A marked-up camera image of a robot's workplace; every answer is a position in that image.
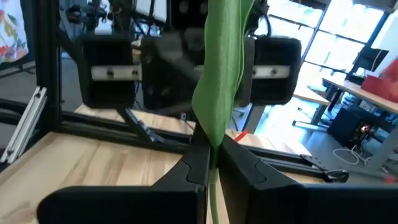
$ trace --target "gray floor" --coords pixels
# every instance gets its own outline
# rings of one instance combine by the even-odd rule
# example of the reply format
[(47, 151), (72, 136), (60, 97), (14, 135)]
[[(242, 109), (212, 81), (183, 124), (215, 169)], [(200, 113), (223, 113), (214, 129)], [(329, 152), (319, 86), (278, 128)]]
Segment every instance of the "gray floor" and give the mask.
[[(65, 59), (63, 60), (62, 70), (62, 97), (65, 101), (63, 109), (74, 111), (82, 104), (76, 65), (73, 61)], [(0, 79), (0, 98), (28, 102), (35, 85), (35, 75), (28, 73), (2, 78)], [(142, 106), (141, 93), (139, 93), (138, 99)], [(297, 107), (303, 108), (304, 112), (297, 111)], [(295, 98), (287, 105), (274, 106), (272, 109), (268, 107), (263, 114), (256, 134), (260, 137), (300, 142), (331, 169), (360, 169), (363, 166), (362, 164), (353, 167), (333, 155), (333, 150), (341, 146), (327, 133), (292, 126), (293, 119), (309, 121), (310, 118), (305, 113), (311, 115), (316, 107), (316, 105)], [(249, 107), (243, 108), (243, 110), (248, 111)], [(243, 116), (240, 116), (239, 113), (233, 113), (239, 130), (242, 129), (247, 115), (248, 113)], [(234, 123), (231, 122), (229, 127), (234, 129)], [(7, 144), (14, 128), (13, 126), (0, 124), (0, 145)], [(347, 160), (353, 159), (349, 153), (344, 155), (344, 157)]]

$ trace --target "wooden table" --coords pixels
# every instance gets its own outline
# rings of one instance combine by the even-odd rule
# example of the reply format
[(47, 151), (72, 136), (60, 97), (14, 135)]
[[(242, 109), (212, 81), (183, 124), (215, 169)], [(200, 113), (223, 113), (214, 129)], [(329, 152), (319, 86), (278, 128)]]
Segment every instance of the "wooden table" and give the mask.
[[(318, 103), (322, 106), (328, 106), (329, 100), (316, 94), (314, 91), (307, 87), (297, 87), (293, 92), (293, 97), (301, 100)], [(262, 114), (265, 110), (265, 106), (252, 106), (249, 112), (249, 116), (244, 124), (244, 129), (249, 133), (254, 134), (257, 126), (261, 120)]]
[[(102, 118), (117, 119), (115, 111), (89, 110), (85, 106), (78, 113)], [(134, 111), (148, 126), (191, 133), (183, 121)], [(228, 130), (234, 137), (238, 133)], [(241, 143), (275, 149), (275, 141), (259, 139), (248, 134)], [(280, 145), (280, 151), (309, 153), (303, 147)], [(95, 139), (67, 134), (49, 133), (0, 174), (0, 223), (37, 223), (35, 209), (49, 193), (71, 185), (152, 185), (168, 172), (181, 158), (179, 154), (152, 151)], [(302, 183), (320, 183), (302, 175), (286, 174)], [(228, 223), (228, 217), (218, 182), (218, 210), (220, 223)], [(210, 209), (208, 223), (211, 223)]]
[[(351, 93), (362, 100), (369, 101), (378, 107), (391, 112), (392, 114), (398, 114), (398, 103), (391, 102), (380, 96), (376, 96), (368, 91), (361, 89), (361, 86), (352, 83), (348, 80), (342, 80), (331, 76), (322, 76), (322, 79), (331, 84), (328, 93), (326, 94), (326, 99), (331, 100), (337, 89)], [(312, 123), (318, 124), (323, 113), (326, 110), (326, 106), (321, 106), (320, 110), (317, 111), (316, 116), (314, 116)], [(378, 152), (373, 156), (373, 158), (366, 164), (365, 168), (367, 170), (378, 170), (380, 166), (387, 161), (388, 156), (391, 154), (392, 150), (398, 145), (398, 127), (391, 131), (389, 137), (382, 143)]]

